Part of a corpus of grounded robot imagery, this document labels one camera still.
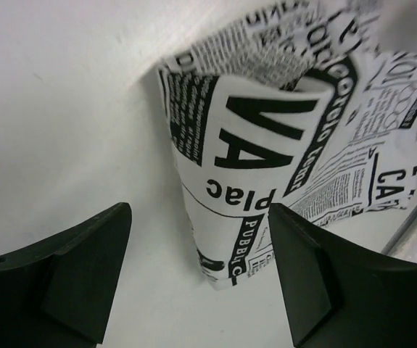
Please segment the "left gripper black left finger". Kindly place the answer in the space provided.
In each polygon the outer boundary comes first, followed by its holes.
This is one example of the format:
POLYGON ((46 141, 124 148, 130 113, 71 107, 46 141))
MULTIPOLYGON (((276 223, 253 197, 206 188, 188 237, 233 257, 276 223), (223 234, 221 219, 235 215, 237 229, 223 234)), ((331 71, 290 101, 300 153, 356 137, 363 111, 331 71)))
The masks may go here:
POLYGON ((0 347, 102 344, 131 223, 131 206, 120 202, 0 255, 0 347))

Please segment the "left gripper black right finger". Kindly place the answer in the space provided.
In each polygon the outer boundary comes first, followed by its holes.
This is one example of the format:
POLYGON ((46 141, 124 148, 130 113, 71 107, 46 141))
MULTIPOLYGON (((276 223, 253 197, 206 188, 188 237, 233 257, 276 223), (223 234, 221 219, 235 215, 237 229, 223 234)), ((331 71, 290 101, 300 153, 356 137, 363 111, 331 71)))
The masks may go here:
POLYGON ((417 264, 319 228, 282 204, 269 228, 295 347, 417 347, 417 264))

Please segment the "newspaper print trousers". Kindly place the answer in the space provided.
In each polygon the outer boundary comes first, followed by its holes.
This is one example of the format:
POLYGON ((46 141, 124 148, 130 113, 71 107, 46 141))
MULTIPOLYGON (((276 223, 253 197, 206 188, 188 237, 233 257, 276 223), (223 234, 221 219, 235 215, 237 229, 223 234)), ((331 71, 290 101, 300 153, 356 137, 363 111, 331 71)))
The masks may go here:
POLYGON ((417 53, 382 1, 277 1, 157 66, 199 264, 217 290, 274 260, 273 203, 319 226, 416 189, 417 53))

